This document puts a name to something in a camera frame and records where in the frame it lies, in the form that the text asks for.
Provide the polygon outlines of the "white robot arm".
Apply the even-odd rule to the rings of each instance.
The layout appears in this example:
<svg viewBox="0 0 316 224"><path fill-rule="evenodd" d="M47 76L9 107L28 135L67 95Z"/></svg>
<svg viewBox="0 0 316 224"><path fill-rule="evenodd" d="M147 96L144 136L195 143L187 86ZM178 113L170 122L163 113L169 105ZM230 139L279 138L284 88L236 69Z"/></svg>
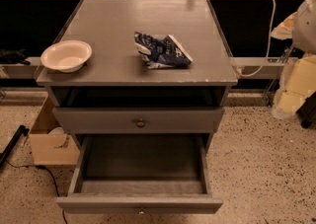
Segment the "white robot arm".
<svg viewBox="0 0 316 224"><path fill-rule="evenodd" d="M285 119L294 115L316 92L316 0L305 0L272 31L276 39L292 39L304 52L301 59L285 65L276 91L273 115Z"/></svg>

